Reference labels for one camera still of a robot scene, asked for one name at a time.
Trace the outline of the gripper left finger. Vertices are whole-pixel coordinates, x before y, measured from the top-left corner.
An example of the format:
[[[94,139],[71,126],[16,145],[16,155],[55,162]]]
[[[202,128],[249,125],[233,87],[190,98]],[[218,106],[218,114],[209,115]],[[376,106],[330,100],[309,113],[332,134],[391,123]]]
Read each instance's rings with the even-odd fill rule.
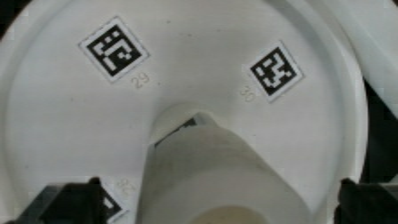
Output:
[[[39,192],[16,224],[106,224],[101,180],[50,184]]]

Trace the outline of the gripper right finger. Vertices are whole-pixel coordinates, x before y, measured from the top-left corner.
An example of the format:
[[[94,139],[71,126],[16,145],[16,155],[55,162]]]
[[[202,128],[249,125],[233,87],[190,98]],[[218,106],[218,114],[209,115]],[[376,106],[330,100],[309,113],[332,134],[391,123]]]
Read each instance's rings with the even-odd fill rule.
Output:
[[[398,183],[341,180],[334,224],[398,224]]]

